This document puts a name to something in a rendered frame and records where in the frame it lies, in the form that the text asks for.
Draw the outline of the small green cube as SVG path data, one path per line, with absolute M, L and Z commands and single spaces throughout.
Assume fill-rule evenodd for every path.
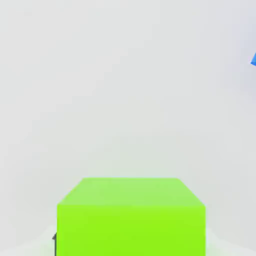
M 177 178 L 84 178 L 57 204 L 55 256 L 206 256 L 206 208 Z

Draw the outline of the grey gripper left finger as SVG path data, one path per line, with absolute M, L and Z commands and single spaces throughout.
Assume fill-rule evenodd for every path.
M 55 256 L 53 236 L 56 226 L 50 225 L 39 237 L 5 251 L 5 256 Z

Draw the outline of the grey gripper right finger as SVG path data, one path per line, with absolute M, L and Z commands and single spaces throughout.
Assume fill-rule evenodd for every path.
M 250 249 L 220 239 L 207 228 L 206 256 L 250 256 Z

